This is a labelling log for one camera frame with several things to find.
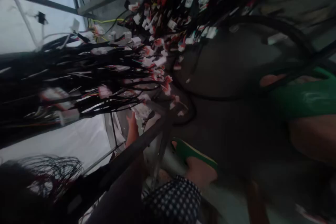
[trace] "green slipper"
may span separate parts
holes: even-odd
[[[215,171],[217,171],[218,164],[213,159],[209,158],[200,151],[196,150],[194,147],[190,146],[180,138],[173,138],[171,141],[177,143],[176,149],[173,146],[172,142],[171,145],[173,149],[175,149],[175,153],[179,156],[179,158],[183,160],[183,162],[186,163],[187,158],[193,156],[195,158],[198,158],[199,160],[202,160],[204,163],[210,165],[212,168],[215,169]]]

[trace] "black and white patterned fabric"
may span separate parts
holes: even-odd
[[[190,223],[197,221],[201,192],[190,180],[176,176],[143,199],[147,223]]]

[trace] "cable bundle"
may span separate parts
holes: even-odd
[[[82,163],[76,157],[32,156],[17,161],[33,175],[30,190],[55,201],[83,172]]]
[[[61,49],[75,37],[82,44]],[[38,52],[2,55],[0,145],[81,118],[128,109],[144,101],[142,91],[161,88],[166,82],[161,68],[142,64],[146,46],[125,40],[124,45],[95,44],[74,33],[43,45]],[[106,54],[94,54],[99,48],[105,48]]]

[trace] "gray floor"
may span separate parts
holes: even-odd
[[[116,1],[94,13],[106,19],[115,18],[123,11],[124,1]],[[284,6],[288,13],[293,14],[313,10],[332,1],[300,0],[286,2]],[[332,25],[307,30],[317,49],[336,37],[336,29]],[[210,96],[248,90],[257,86],[262,75],[287,62],[300,60],[300,53],[289,41],[276,46],[262,44],[268,35],[274,33],[251,25],[241,26],[234,34],[220,29],[215,39],[202,51],[191,82],[185,84],[195,60],[193,52],[185,54],[182,70],[176,75],[188,89]],[[260,185],[269,206],[282,219],[288,223],[310,223],[295,211],[295,204],[312,204],[313,192],[319,183],[324,182],[329,169],[292,147],[286,125],[270,113],[267,100],[248,97],[243,101],[220,103],[195,98],[194,102],[197,106],[196,119],[186,126],[175,127],[171,135],[183,138],[215,159],[222,172],[219,182],[222,185],[239,191],[239,185],[234,184],[236,180],[226,178],[252,177]],[[227,200],[226,206],[230,205],[230,199]]]

